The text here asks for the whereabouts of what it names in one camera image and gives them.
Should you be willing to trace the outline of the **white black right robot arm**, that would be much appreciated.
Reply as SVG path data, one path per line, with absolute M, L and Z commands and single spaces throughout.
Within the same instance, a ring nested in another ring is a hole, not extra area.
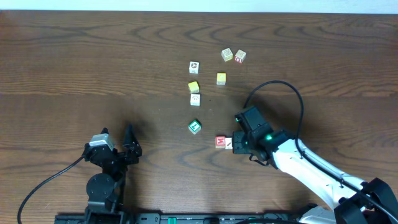
M 397 199 L 381 179 L 366 182 L 339 170 L 287 131 L 274 131 L 256 107 L 235 116 L 241 130 L 232 138 L 234 154 L 291 175 L 330 208 L 318 206 L 299 216 L 300 223 L 397 223 Z

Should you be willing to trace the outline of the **wooden block yellow trim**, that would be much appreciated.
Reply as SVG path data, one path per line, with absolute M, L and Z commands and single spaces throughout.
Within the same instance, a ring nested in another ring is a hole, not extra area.
M 231 51 L 230 48 L 224 49 L 221 51 L 221 57 L 225 62 L 231 60 L 233 58 L 233 52 Z

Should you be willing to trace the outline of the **yellow letter G block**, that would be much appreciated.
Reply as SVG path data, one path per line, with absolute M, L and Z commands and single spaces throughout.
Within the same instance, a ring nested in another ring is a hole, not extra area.
M 226 73 L 217 73 L 216 84 L 217 85 L 225 85 L 226 84 Z

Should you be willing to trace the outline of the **white block cane picture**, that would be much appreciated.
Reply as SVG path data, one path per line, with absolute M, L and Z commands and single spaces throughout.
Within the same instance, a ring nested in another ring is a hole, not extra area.
M 225 138 L 225 147 L 226 150 L 232 150 L 233 148 L 233 138 Z

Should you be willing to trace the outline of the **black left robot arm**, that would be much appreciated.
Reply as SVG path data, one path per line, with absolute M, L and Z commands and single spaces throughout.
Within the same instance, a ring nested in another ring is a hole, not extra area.
M 88 205 L 85 209 L 84 224 L 127 224 L 134 223 L 134 215 L 124 209 L 124 188 L 128 166 L 137 164 L 142 148 L 134 135 L 133 127 L 126 128 L 123 141 L 124 151 L 119 152 L 111 139 L 108 129 L 94 135 L 85 144 L 83 158 L 102 168 L 92 176 L 86 185 Z

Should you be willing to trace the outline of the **yellow letter W block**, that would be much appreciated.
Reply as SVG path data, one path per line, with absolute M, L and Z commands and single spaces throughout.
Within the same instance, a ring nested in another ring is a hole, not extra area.
M 188 89 L 190 91 L 191 94 L 196 94 L 200 92 L 200 87 L 197 81 L 194 82 L 190 82 L 188 84 Z

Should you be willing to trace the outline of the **white block soccer ball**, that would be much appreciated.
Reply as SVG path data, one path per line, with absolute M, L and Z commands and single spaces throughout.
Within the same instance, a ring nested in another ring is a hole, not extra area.
M 189 73 L 198 74 L 199 65 L 200 64 L 198 62 L 190 62 L 190 64 L 189 64 Z

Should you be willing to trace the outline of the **white block airplane picture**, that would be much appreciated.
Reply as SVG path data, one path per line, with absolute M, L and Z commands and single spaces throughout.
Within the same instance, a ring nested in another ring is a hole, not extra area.
M 200 106 L 201 94 L 191 94 L 190 95 L 190 105 Z

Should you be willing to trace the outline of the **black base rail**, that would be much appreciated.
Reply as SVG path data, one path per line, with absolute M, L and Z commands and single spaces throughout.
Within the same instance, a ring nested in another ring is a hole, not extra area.
M 137 213 L 137 214 L 99 214 L 88 215 L 57 215 L 54 224 L 234 224 L 246 220 L 266 219 L 267 223 L 297 223 L 288 214 L 266 213 L 266 214 L 168 214 L 159 213 Z

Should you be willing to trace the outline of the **wooden block red letter side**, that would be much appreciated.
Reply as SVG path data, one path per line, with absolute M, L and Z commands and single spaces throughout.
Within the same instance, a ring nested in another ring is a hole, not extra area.
M 239 49 L 236 54 L 234 55 L 234 60 L 238 63 L 243 63 L 244 59 L 246 58 L 247 53 L 241 49 Z

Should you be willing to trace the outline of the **red letter M block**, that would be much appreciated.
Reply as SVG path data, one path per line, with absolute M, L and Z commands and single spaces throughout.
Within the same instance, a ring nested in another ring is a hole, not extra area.
M 224 149 L 226 147 L 226 137 L 225 136 L 216 136 L 215 137 L 215 147 L 217 149 Z

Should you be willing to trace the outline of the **green letter L block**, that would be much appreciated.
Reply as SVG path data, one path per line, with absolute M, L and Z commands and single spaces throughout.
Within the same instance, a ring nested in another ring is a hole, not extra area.
M 191 131 L 193 134 L 197 134 L 201 130 L 201 124 L 197 119 L 194 119 L 189 125 L 188 125 L 189 131 Z

